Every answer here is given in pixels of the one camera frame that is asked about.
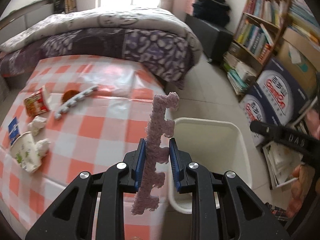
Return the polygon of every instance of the purple bedspread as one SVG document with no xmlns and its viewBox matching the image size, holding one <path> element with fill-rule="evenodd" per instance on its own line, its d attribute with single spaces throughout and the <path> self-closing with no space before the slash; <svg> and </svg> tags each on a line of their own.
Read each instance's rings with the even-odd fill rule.
<svg viewBox="0 0 320 240">
<path fill-rule="evenodd" d="M 98 55 L 143 63 L 154 75 L 180 89 L 195 64 L 192 48 L 182 37 L 159 30 L 88 28 L 35 41 L 0 59 L 0 75 L 33 71 L 39 60 L 63 55 Z"/>
</svg>

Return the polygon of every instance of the bed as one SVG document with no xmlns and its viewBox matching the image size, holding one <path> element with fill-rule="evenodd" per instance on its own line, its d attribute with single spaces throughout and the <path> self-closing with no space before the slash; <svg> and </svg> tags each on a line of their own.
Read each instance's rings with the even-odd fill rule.
<svg viewBox="0 0 320 240">
<path fill-rule="evenodd" d="M 191 30 L 170 13 L 155 10 L 140 9 L 138 14 L 135 11 L 142 25 L 132 26 L 132 22 L 128 24 L 126 20 L 131 27 L 122 26 L 121 30 L 116 29 L 119 28 L 118 23 L 91 28 L 93 22 L 102 17 L 101 12 L 96 10 L 80 13 L 82 21 L 78 21 L 77 13 L 63 16 L 61 24 L 46 19 L 0 46 L 5 51 L 0 60 L 3 76 L 33 71 L 0 127 L 0 210 L 20 238 L 24 239 L 44 210 L 81 171 L 92 174 L 105 171 L 122 161 L 125 153 L 136 150 L 140 138 L 146 136 L 145 127 L 152 110 L 153 96 L 164 94 L 156 75 L 182 85 L 187 70 L 199 60 L 201 45 Z M 117 12 L 113 19 L 132 13 Z M 105 17 L 112 18 L 110 14 L 113 13 L 108 12 Z M 70 30 L 73 28 L 70 22 L 77 21 L 75 28 L 80 29 Z M 74 43 L 65 42 L 66 37 L 70 41 L 82 32 L 86 33 L 86 38 L 73 40 Z M 136 45 L 141 41 L 148 46 L 137 49 L 132 41 L 136 41 Z M 95 42 L 104 44 L 103 51 L 95 51 L 99 46 L 92 48 Z M 116 44 L 121 47 L 120 54 L 112 50 Z M 92 97 L 80 102 L 60 120 L 54 119 L 65 91 L 82 91 L 95 84 L 99 89 Z M 48 118 L 48 122 L 35 141 L 48 138 L 51 144 L 40 169 L 29 175 L 9 154 L 8 125 L 17 117 L 20 133 L 27 131 L 27 124 L 32 118 L 27 116 L 23 100 L 43 85 L 51 94 L 51 111 L 41 114 Z M 167 145 L 168 139 L 162 138 L 161 146 Z M 157 171 L 166 172 L 166 164 L 158 163 Z M 160 239 L 167 206 L 167 181 L 162 188 L 153 189 L 152 194 L 159 195 L 159 208 L 136 216 L 130 213 L 134 195 L 125 194 L 127 240 L 134 237 Z"/>
</svg>

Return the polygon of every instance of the blue packet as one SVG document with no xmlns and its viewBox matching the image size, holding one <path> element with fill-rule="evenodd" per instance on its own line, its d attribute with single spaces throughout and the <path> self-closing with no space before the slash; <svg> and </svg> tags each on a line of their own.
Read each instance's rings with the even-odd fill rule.
<svg viewBox="0 0 320 240">
<path fill-rule="evenodd" d="M 12 145 L 14 141 L 20 136 L 17 117 L 15 117 L 8 125 L 8 130 L 10 145 Z"/>
</svg>

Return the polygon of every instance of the brown cardboard box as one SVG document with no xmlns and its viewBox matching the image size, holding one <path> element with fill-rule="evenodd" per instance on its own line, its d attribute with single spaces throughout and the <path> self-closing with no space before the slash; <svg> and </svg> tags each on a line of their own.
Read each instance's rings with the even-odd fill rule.
<svg viewBox="0 0 320 240">
<path fill-rule="evenodd" d="M 308 97 L 312 97 L 316 91 L 316 71 L 320 70 L 320 51 L 292 29 L 287 28 L 283 38 L 285 41 L 277 58 L 298 81 Z M 291 62 L 288 42 L 300 52 L 301 63 L 293 64 Z"/>
</svg>

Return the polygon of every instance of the pile of black clothing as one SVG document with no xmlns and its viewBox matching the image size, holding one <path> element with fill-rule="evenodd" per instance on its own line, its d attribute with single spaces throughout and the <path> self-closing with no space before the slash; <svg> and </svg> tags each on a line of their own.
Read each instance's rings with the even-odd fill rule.
<svg viewBox="0 0 320 240">
<path fill-rule="evenodd" d="M 198 0 L 193 4 L 193 16 L 213 24 L 225 27 L 231 10 L 226 0 Z"/>
</svg>

